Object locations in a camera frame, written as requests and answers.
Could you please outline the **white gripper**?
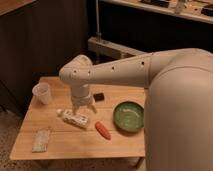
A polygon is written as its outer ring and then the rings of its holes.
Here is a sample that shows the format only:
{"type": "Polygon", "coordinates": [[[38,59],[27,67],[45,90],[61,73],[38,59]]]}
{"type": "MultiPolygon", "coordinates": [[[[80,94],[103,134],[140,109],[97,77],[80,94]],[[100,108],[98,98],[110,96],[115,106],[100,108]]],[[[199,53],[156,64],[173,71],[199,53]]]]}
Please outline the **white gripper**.
{"type": "Polygon", "coordinates": [[[88,108],[94,113],[97,113],[95,106],[91,103],[93,100],[92,93],[90,91],[90,85],[78,85],[71,88],[71,101],[72,101],[72,112],[76,113],[79,106],[88,105],[88,108]]]}

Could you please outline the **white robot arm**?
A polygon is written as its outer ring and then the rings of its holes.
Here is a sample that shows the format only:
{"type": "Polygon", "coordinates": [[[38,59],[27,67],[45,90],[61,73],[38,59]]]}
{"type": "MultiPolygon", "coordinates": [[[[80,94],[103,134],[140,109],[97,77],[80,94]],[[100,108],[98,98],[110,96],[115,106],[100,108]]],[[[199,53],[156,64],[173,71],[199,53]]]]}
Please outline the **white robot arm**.
{"type": "Polygon", "coordinates": [[[92,84],[143,87],[147,171],[213,171],[213,53],[184,48],[94,65],[78,55],[59,71],[74,109],[92,84]]]}

